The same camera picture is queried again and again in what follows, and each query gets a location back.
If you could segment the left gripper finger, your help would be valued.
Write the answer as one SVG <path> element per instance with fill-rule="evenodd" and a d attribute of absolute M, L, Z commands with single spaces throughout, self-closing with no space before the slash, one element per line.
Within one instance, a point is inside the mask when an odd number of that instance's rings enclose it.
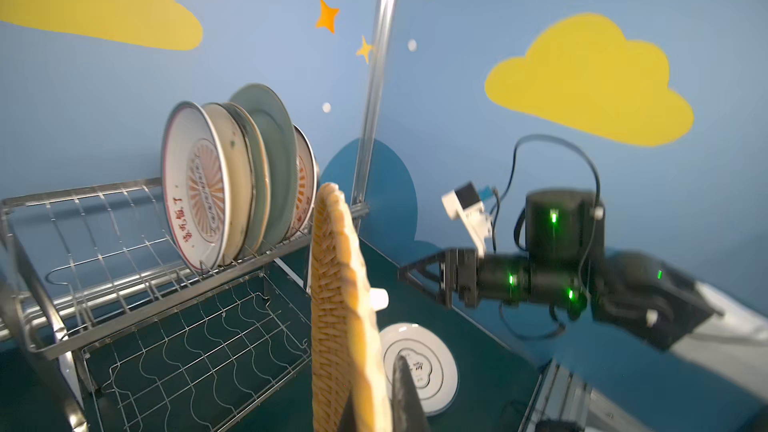
<path fill-rule="evenodd" d="M 392 376 L 392 422 L 395 432 L 430 432 L 407 359 L 398 355 Z"/>

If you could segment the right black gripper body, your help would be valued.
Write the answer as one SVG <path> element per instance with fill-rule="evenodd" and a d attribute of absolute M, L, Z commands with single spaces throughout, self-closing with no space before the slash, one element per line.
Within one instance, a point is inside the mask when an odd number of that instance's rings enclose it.
<path fill-rule="evenodd" d="M 441 293 L 443 305 L 453 307 L 454 296 L 467 308 L 479 305 L 478 253 L 475 249 L 446 249 L 441 265 Z"/>

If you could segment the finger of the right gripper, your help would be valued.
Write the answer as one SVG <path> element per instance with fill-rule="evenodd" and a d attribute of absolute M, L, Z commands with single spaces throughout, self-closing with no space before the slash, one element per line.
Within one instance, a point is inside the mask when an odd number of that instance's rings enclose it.
<path fill-rule="evenodd" d="M 444 265 L 445 252 L 440 251 L 401 266 L 398 269 L 398 280 L 440 306 L 446 306 Z"/>

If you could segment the white plate black cloud line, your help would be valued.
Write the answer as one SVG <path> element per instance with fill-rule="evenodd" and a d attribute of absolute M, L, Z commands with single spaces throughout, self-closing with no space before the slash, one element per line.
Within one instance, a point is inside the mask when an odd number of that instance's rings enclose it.
<path fill-rule="evenodd" d="M 458 386 L 457 363 L 446 344 L 433 332 L 416 323 L 396 323 L 380 332 L 387 392 L 393 396 L 393 367 L 398 356 L 408 364 L 427 417 L 445 412 L 454 401 Z"/>

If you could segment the yellow woven round plate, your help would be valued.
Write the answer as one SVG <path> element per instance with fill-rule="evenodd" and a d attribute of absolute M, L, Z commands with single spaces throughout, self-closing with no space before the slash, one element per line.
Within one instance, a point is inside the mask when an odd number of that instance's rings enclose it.
<path fill-rule="evenodd" d="M 317 193 L 311 243 L 312 407 L 335 431 L 348 402 L 357 431 L 394 429 L 376 312 L 351 211 L 335 183 Z"/>

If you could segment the orange sunburst plate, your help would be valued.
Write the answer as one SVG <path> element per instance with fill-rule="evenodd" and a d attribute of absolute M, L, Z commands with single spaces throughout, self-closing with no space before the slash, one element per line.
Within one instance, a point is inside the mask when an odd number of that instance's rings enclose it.
<path fill-rule="evenodd" d="M 175 246 L 190 270 L 207 274 L 223 259 L 231 191 L 223 150 L 209 114 L 178 103 L 167 119 L 161 153 L 164 207 Z"/>
<path fill-rule="evenodd" d="M 293 219 L 286 237 L 291 239 L 307 228 L 317 190 L 317 165 L 312 147 L 298 126 L 294 126 L 297 146 L 298 190 Z"/>

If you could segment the cream floral plate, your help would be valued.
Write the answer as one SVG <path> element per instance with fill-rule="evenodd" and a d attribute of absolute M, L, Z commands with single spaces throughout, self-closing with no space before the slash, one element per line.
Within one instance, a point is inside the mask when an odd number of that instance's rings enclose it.
<path fill-rule="evenodd" d="M 203 109 L 213 123 L 227 170 L 229 212 L 225 221 L 228 224 L 228 234 L 222 264 L 228 265 L 239 254 L 250 222 L 253 198 L 251 155 L 246 137 L 226 108 L 217 103 L 208 103 Z"/>

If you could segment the large pale green plate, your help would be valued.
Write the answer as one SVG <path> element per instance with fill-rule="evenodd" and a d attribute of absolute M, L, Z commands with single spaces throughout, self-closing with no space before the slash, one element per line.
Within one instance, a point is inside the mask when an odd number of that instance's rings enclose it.
<path fill-rule="evenodd" d="M 259 129 L 269 164 L 270 210 L 257 251 L 280 244 L 293 221 L 298 194 L 297 145 L 294 124 L 279 96 L 268 86 L 252 83 L 233 94 Z"/>

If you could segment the chrome wire dish rack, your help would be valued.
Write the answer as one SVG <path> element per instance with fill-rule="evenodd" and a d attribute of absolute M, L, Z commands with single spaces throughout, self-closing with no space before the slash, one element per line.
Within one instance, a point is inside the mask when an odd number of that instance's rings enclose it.
<path fill-rule="evenodd" d="M 158 179 L 1 203 L 1 338 L 68 431 L 228 431 L 311 358 L 303 229 L 204 271 L 171 234 Z"/>

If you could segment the pale green flower plate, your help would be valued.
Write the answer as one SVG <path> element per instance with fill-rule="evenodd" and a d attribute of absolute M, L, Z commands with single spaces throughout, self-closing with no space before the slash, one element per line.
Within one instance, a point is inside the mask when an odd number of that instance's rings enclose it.
<path fill-rule="evenodd" d="M 270 168 L 265 143 L 254 119 L 235 103 L 225 102 L 222 107 L 239 127 L 249 157 L 248 170 L 232 166 L 231 172 L 233 181 L 245 182 L 250 187 L 248 223 L 237 254 L 238 259 L 243 259 L 255 255 L 264 243 L 271 208 Z"/>

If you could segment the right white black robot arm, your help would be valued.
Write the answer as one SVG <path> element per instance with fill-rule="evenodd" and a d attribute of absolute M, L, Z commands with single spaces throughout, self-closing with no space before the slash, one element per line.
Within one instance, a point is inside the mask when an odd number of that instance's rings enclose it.
<path fill-rule="evenodd" d="M 404 265 L 399 278 L 437 303 L 475 308 L 523 303 L 570 321 L 589 313 L 647 345 L 673 353 L 758 397 L 767 394 L 767 320 L 717 288 L 636 251 L 607 253 L 598 192 L 530 192 L 517 219 L 518 252 L 490 252 L 493 233 L 471 187 L 444 197 L 448 214 L 474 236 L 471 248 L 447 248 Z"/>

